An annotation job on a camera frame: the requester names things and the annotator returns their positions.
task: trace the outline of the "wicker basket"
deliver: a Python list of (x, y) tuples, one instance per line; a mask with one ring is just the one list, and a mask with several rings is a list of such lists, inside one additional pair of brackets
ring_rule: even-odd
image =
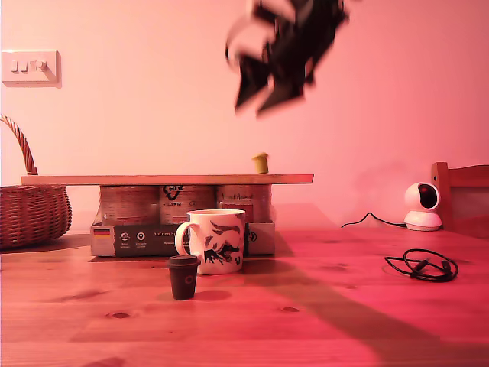
[[(17, 137), (28, 174), (37, 175), (24, 134), (9, 117), (1, 115), (0, 119)], [(0, 250), (57, 239), (70, 229), (72, 211), (65, 186), (0, 189)]]

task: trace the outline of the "white camera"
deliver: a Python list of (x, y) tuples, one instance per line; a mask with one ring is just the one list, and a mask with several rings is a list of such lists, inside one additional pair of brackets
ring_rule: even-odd
[(404, 218), (408, 229), (414, 231), (436, 231), (442, 220), (435, 213), (440, 203), (438, 189), (430, 183), (418, 182), (409, 186), (404, 194), (409, 212)]

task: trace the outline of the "light switch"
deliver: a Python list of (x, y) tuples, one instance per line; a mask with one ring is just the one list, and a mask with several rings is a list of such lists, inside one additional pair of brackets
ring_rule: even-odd
[(21, 72), (26, 72), (28, 71), (28, 61), (27, 60), (21, 60), (18, 62), (18, 70)]
[(56, 50), (2, 51), (2, 82), (56, 84), (59, 59)]

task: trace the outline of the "mug handle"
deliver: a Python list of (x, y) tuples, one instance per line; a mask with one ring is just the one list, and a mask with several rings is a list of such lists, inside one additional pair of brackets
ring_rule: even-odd
[(175, 247), (176, 247), (176, 250), (178, 251), (178, 253), (180, 255), (190, 255), (189, 253), (187, 253), (187, 251), (183, 247), (183, 236), (185, 235), (185, 232), (187, 231), (187, 229), (190, 227), (198, 229), (199, 225), (197, 223), (185, 222), (185, 223), (180, 224), (180, 226), (176, 230)]

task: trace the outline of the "white mug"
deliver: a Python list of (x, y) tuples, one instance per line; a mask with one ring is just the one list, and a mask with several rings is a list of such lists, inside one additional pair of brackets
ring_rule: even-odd
[[(238, 209), (193, 210), (188, 222), (180, 224), (175, 247), (180, 255), (200, 259), (199, 274), (227, 274), (243, 266), (246, 212)], [(183, 236), (189, 229), (190, 254), (183, 247)]]

